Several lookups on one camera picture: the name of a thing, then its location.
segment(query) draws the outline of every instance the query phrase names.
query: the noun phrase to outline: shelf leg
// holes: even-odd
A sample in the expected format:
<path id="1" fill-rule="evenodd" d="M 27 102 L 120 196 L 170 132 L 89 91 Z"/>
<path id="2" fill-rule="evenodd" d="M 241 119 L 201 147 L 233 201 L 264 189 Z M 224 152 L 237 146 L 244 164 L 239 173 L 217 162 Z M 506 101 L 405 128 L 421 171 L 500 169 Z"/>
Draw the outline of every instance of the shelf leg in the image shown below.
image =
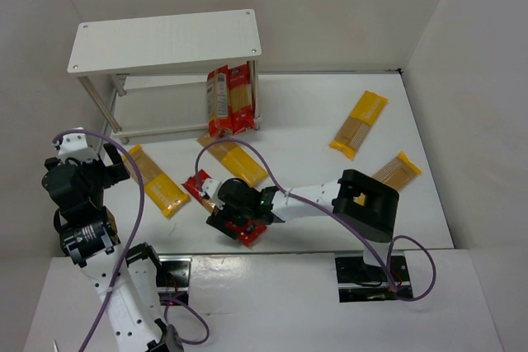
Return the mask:
<path id="1" fill-rule="evenodd" d="M 117 78 L 116 74 L 111 74 L 110 79 L 112 80 L 112 83 L 114 84 L 115 89 L 117 90 L 117 95 L 119 96 L 125 96 L 126 91 L 121 82 L 119 81 L 119 78 Z"/>
<path id="2" fill-rule="evenodd" d="M 105 116 L 106 121 L 108 121 L 108 124 L 112 127 L 112 130 L 115 133 L 118 133 L 121 131 L 121 126 L 117 122 L 117 120 L 114 118 L 114 115 L 108 110 L 108 108 L 105 105 L 105 102 L 101 99 L 99 94 L 97 93 L 96 88 L 93 86 L 92 80 L 88 76 L 81 76 L 77 77 L 77 80 L 82 84 L 88 95 L 92 98 L 92 100 L 95 102 L 101 113 Z"/>
<path id="3" fill-rule="evenodd" d="M 248 61 L 247 68 L 249 69 L 249 82 L 251 84 L 252 96 L 255 98 L 255 109 L 253 112 L 255 118 L 255 129 L 260 129 L 261 111 L 260 106 L 258 105 L 258 61 Z"/>

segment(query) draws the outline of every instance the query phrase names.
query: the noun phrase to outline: pasta package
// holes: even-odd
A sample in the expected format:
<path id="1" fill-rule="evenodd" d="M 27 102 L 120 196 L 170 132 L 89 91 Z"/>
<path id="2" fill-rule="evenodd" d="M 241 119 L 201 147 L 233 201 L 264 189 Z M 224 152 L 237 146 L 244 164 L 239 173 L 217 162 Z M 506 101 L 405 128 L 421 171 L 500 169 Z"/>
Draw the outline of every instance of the pasta package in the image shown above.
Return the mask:
<path id="1" fill-rule="evenodd" d="M 129 150 L 130 156 L 138 164 L 139 171 L 145 185 L 145 192 L 150 199 L 161 209 L 163 216 L 170 218 L 190 198 L 165 174 L 156 163 L 143 151 L 140 145 Z M 123 157 L 123 162 L 130 175 L 138 181 L 132 166 Z"/>
<path id="2" fill-rule="evenodd" d="M 210 179 L 211 176 L 209 176 L 207 172 L 203 169 L 200 169 L 200 171 L 198 172 L 198 178 L 200 179 L 200 185 L 203 185 L 205 180 Z M 207 209 L 210 214 L 213 213 L 213 210 L 215 209 L 215 204 L 200 195 L 200 190 L 198 190 L 196 177 L 194 175 L 187 179 L 183 186 L 187 191 L 189 191 L 190 195 L 192 195 L 198 202 L 202 204 L 204 208 Z"/>
<path id="3" fill-rule="evenodd" d="M 422 171 L 409 161 L 404 152 L 400 152 L 398 156 L 389 161 L 387 165 L 377 171 L 372 178 L 382 182 L 400 191 L 405 187 L 412 179 L 420 175 Z M 365 196 L 361 194 L 356 202 L 360 205 L 365 203 Z"/>
<path id="4" fill-rule="evenodd" d="M 210 134 L 198 138 L 196 141 L 205 147 L 218 137 L 211 138 Z M 267 178 L 266 170 L 258 165 L 235 142 L 214 144 L 207 151 L 234 176 L 244 180 L 250 187 L 254 187 Z"/>
<path id="5" fill-rule="evenodd" d="M 255 129 L 252 111 L 252 91 L 249 83 L 248 65 L 229 70 L 229 100 L 233 135 Z"/>
<path id="6" fill-rule="evenodd" d="M 209 133 L 211 136 L 233 132 L 228 73 L 229 69 L 225 65 L 207 76 L 207 113 L 209 115 Z"/>
<path id="7" fill-rule="evenodd" d="M 387 102 L 386 98 L 365 91 L 330 143 L 330 147 L 353 159 Z"/>

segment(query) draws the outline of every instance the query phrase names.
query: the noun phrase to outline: robotic arm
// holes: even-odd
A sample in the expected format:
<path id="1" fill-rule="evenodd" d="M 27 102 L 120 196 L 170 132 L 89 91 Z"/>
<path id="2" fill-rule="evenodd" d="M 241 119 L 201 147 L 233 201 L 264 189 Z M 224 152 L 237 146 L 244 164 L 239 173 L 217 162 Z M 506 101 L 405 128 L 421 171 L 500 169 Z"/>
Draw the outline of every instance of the robotic arm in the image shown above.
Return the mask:
<path id="1" fill-rule="evenodd" d="M 258 191 L 240 179 L 229 179 L 225 183 L 207 179 L 202 191 L 216 207 L 207 223 L 232 239 L 237 238 L 236 227 L 251 232 L 248 222 L 269 225 L 321 214 L 312 205 L 290 197 L 295 194 L 333 211 L 369 240 L 381 257 L 386 257 L 393 238 L 399 199 L 396 190 L 354 170 L 344 171 L 339 180 L 297 187 L 287 194 L 276 187 Z M 364 199 L 360 204 L 357 200 L 362 195 Z M 366 249 L 364 262 L 379 265 Z"/>
<path id="2" fill-rule="evenodd" d="M 64 136 L 57 157 L 48 158 L 42 185 L 59 206 L 54 227 L 66 256 L 90 279 L 101 301 L 122 252 L 116 221 L 103 206 L 103 191 L 130 175 L 116 148 L 105 144 L 106 167 L 84 134 Z M 132 247 L 121 266 L 106 313 L 119 349 L 127 352 L 180 352 L 176 329 L 167 325 L 156 291 L 161 264 L 147 244 Z"/>

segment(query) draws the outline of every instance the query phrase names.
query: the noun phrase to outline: white floor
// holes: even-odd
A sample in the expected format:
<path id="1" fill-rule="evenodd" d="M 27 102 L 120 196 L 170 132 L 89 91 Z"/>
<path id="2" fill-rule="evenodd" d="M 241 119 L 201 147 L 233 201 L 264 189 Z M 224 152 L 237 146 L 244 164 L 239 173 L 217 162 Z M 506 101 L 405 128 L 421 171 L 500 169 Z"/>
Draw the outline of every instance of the white floor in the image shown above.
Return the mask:
<path id="1" fill-rule="evenodd" d="M 339 303 L 332 254 L 196 256 L 190 305 L 210 325 L 210 340 L 186 351 L 500 352 L 488 306 L 467 251 L 433 251 L 436 287 L 416 303 Z M 420 252 L 407 251 L 415 293 L 431 280 Z M 77 350 L 100 303 L 69 258 L 53 259 L 24 352 Z M 183 308 L 170 320 L 200 339 L 201 324 Z M 103 317 L 88 352 L 116 352 Z"/>
<path id="2" fill-rule="evenodd" d="M 129 77 L 127 87 L 173 85 L 203 81 L 202 77 Z M 395 234 L 416 238 L 429 248 L 451 248 L 446 219 L 418 135 L 400 76 L 394 74 L 264 74 L 260 77 L 262 127 L 240 135 L 254 144 L 285 186 L 320 184 L 354 168 L 372 175 L 404 151 L 423 173 L 400 195 Z M 365 90 L 389 99 L 354 161 L 328 147 Z M 182 104 L 175 103 L 175 110 Z M 183 183 L 194 169 L 200 145 L 194 138 L 162 141 L 136 138 L 144 151 L 176 182 Z M 232 177 L 209 154 L 200 164 L 219 179 Z M 270 180 L 261 184 L 270 185 Z M 121 182 L 106 191 L 106 206 L 115 215 L 122 240 L 135 220 L 138 187 Z M 194 200 L 170 220 L 147 199 L 136 241 L 151 243 L 159 253 L 237 253 L 353 251 L 361 244 L 330 218 L 302 218 L 274 224 L 251 250 L 205 224 L 208 213 Z M 401 242 L 398 247 L 414 249 Z"/>

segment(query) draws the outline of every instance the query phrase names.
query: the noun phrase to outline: white wooden shelf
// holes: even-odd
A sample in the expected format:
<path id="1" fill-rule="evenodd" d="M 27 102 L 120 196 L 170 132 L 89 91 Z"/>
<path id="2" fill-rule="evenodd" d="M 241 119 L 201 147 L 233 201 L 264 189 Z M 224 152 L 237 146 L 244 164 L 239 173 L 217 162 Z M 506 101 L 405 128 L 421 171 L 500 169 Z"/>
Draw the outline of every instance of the white wooden shelf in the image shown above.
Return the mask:
<path id="1" fill-rule="evenodd" d="M 122 128 L 120 138 L 207 129 L 204 79 L 127 89 L 125 96 L 117 96 L 114 116 Z"/>
<path id="2" fill-rule="evenodd" d="M 160 73 L 244 63 L 262 53 L 253 10 L 153 16 L 79 25 L 72 76 Z"/>
<path id="3" fill-rule="evenodd" d="M 154 16 L 79 25 L 68 72 L 78 78 L 123 143 L 129 137 L 204 129 L 205 86 L 143 85 L 129 94 L 117 74 L 208 73 L 247 63 L 258 124 L 257 19 L 251 9 Z M 109 74 L 119 96 L 107 108 L 90 76 Z"/>

